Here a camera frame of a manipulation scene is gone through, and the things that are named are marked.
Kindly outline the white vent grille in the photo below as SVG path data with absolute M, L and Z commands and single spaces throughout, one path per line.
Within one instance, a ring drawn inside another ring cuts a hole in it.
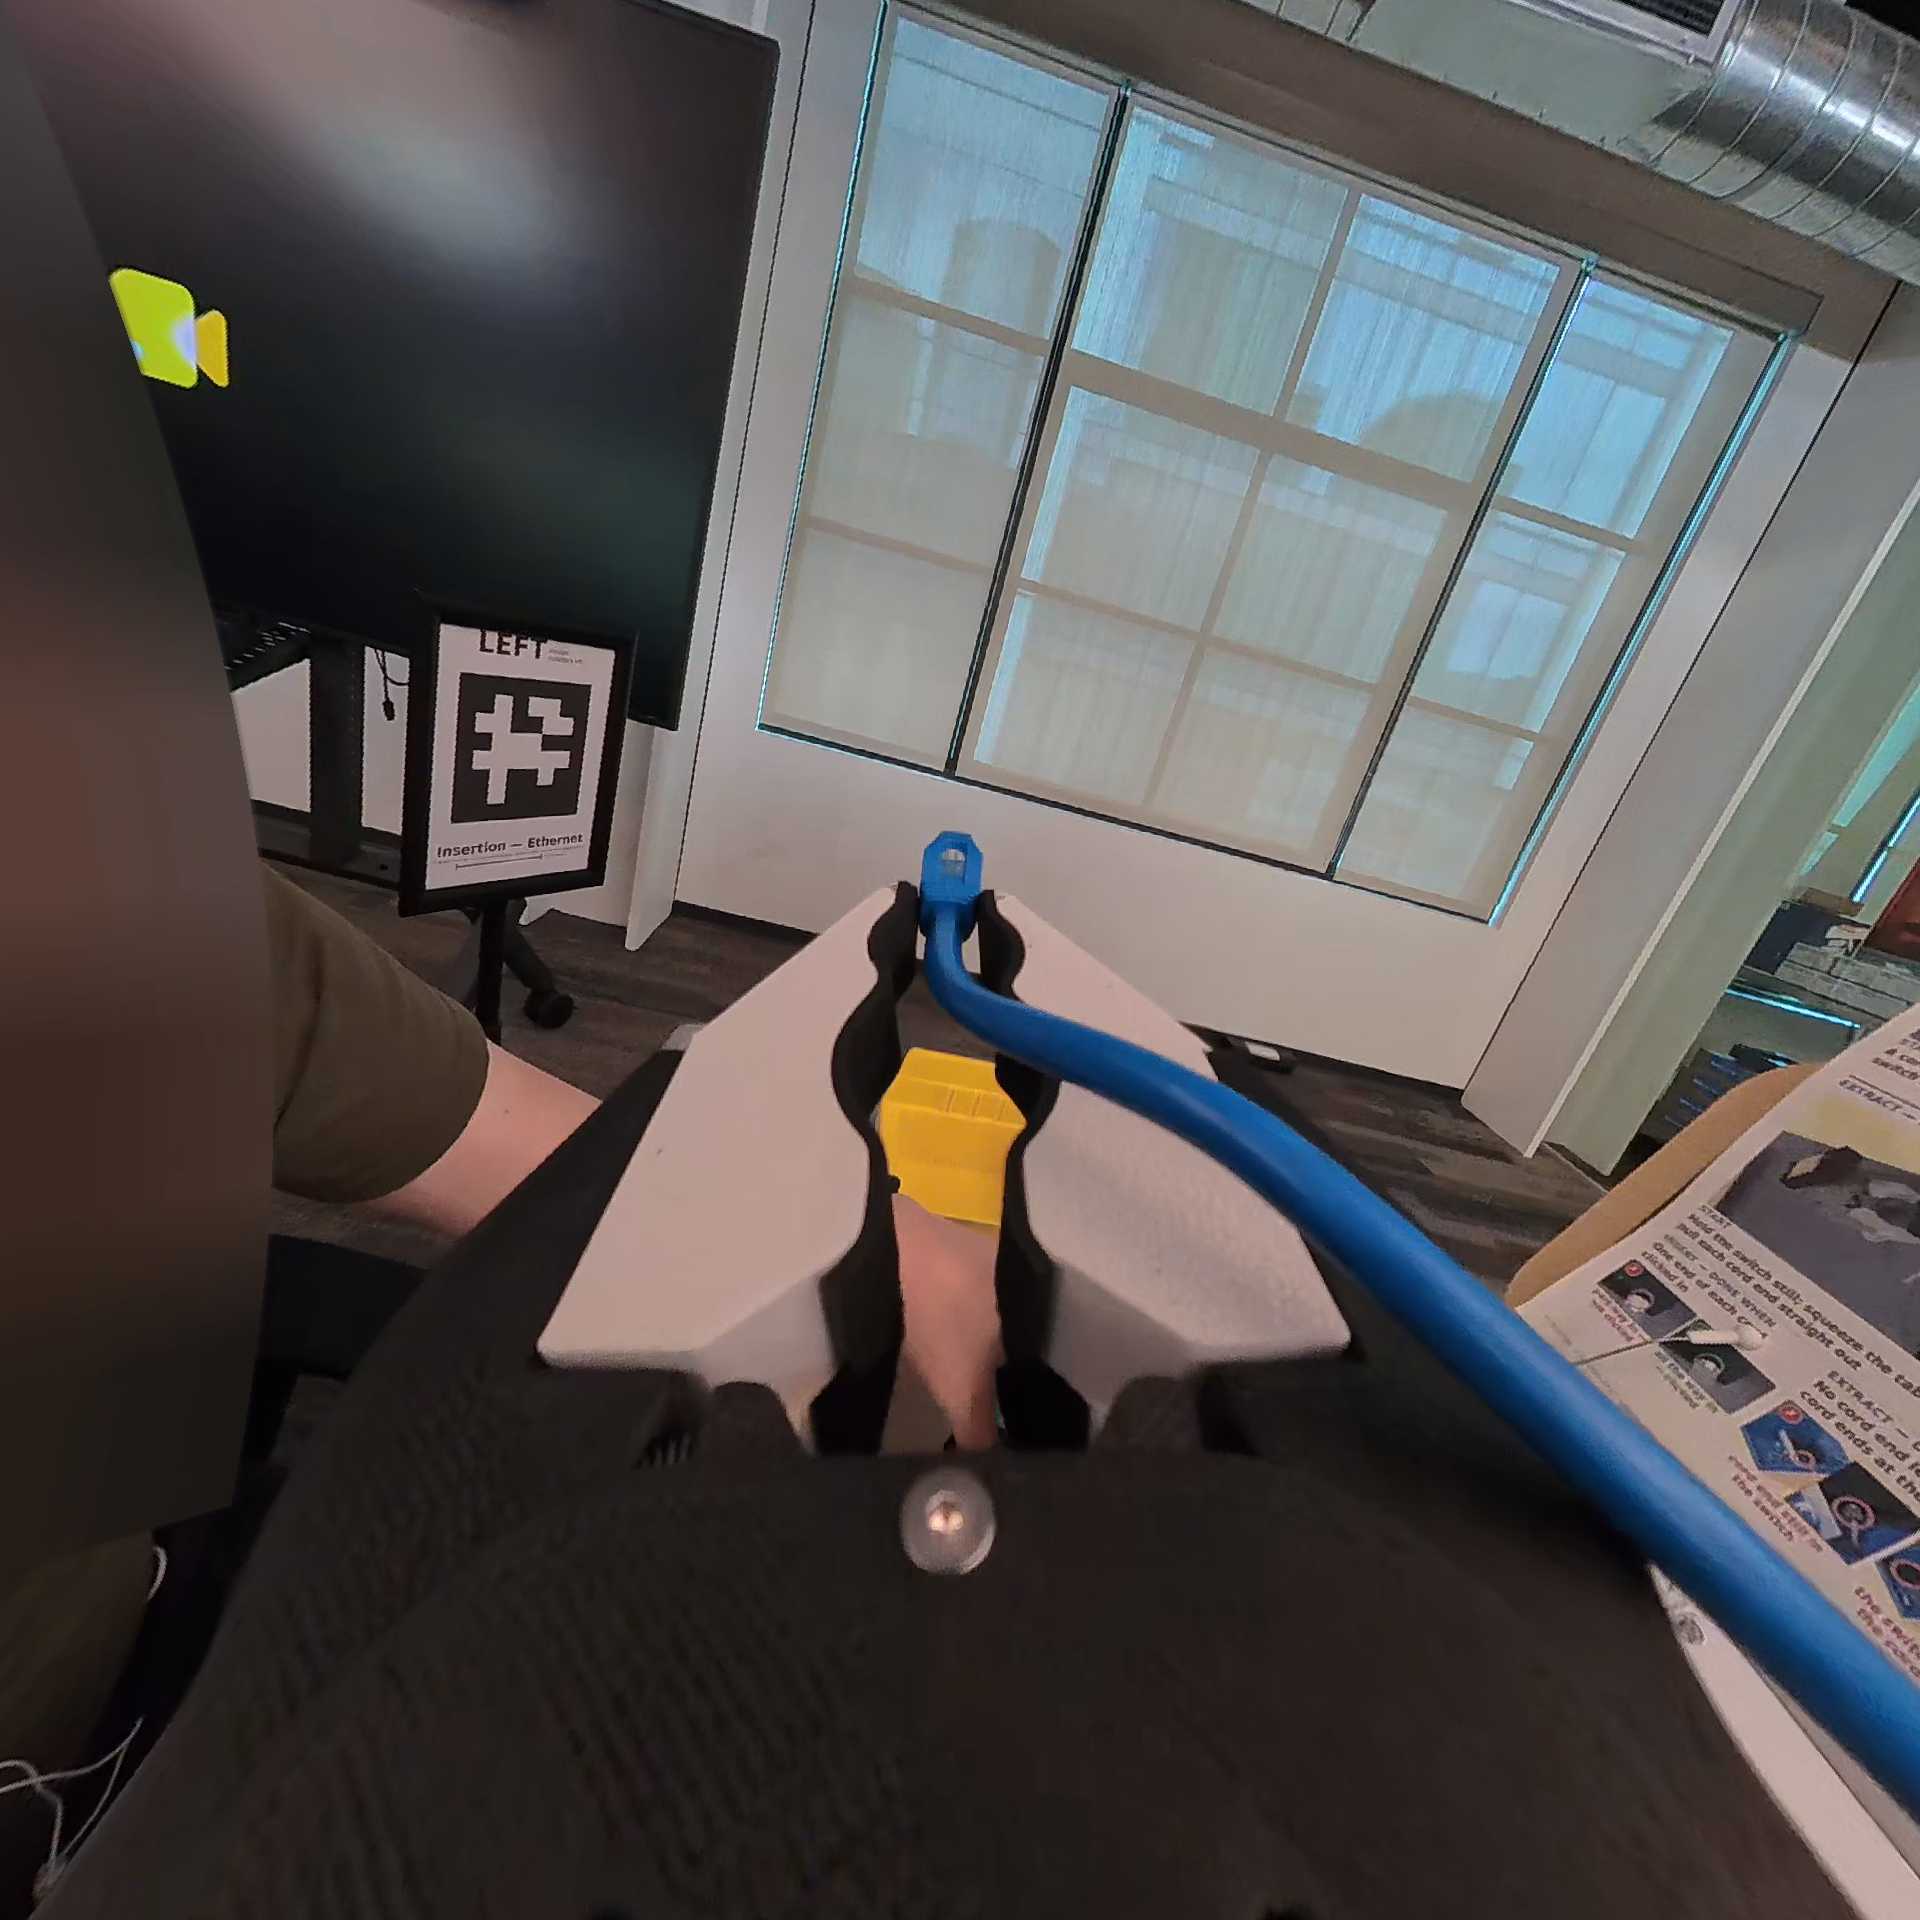
M 1715 64 L 1744 2 L 1510 2 L 1679 64 Z

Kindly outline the large gridded window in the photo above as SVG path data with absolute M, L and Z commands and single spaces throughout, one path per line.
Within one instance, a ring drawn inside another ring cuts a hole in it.
M 759 728 L 1499 924 L 1791 348 L 885 5 Z

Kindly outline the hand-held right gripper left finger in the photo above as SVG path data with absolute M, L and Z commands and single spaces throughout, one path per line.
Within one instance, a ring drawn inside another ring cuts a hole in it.
M 679 1056 L 537 1351 L 766 1386 L 814 1451 L 875 1453 L 903 1294 L 877 1109 L 920 900 L 883 886 Z

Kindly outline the white stand base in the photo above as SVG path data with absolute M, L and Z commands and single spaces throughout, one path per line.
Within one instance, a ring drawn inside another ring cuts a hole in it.
M 1647 1579 L 1718 1720 L 1853 1912 L 1915 1917 L 1915 1819 L 1686 1592 L 1655 1568 Z

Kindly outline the storage shelf with boxes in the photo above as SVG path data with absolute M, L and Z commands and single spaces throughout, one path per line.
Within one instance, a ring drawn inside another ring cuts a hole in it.
M 1864 1032 L 1913 1011 L 1915 883 L 1910 870 L 1870 924 L 1839 918 L 1805 898 L 1783 903 L 1638 1134 L 1661 1146 L 1760 1071 L 1823 1066 Z

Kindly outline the yellow divided plastic bin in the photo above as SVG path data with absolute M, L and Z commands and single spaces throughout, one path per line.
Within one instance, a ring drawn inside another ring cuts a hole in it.
M 990 1061 L 912 1047 L 877 1107 L 880 1146 L 899 1188 L 950 1222 L 1000 1224 L 1003 1170 L 1024 1128 Z

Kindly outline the round silver air duct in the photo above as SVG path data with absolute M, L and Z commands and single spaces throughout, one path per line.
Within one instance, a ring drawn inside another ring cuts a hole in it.
M 1712 69 L 1622 152 L 1917 284 L 1917 40 L 1855 7 L 1733 5 Z

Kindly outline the wooden board with instruction sheet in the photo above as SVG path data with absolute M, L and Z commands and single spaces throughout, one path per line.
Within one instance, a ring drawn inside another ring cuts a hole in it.
M 1507 1301 L 1917 1676 L 1917 1016 L 1731 1092 Z

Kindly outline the black monitor screen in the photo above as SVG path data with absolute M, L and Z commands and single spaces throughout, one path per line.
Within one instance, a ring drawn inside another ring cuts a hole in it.
M 680 5 L 5 5 L 102 263 L 227 320 L 150 380 L 207 596 L 408 650 L 636 647 L 680 720 L 780 50 Z

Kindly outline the framed tag sign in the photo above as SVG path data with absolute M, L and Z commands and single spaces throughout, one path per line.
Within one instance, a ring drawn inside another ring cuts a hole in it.
M 636 638 L 419 600 L 406 678 L 404 916 L 590 890 L 607 848 Z

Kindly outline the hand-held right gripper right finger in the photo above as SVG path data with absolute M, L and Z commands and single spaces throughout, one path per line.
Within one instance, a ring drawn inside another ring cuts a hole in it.
M 1352 1344 L 1281 1212 L 1151 1119 L 995 1047 L 1021 1132 L 1000 1172 L 996 1413 L 1015 1448 L 1080 1448 L 1119 1391 Z

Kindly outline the person's left forearm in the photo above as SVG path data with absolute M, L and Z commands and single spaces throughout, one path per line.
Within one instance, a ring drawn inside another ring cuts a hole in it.
M 361 927 L 261 869 L 268 898 L 273 1188 L 465 1237 L 598 1100 L 484 1038 Z M 960 1448 L 996 1442 L 995 1245 L 896 1191 L 903 1358 Z

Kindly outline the person's torso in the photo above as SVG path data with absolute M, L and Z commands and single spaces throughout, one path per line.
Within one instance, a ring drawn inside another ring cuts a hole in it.
M 150 1532 L 3 1573 L 3 1787 L 99 1759 L 157 1571 Z

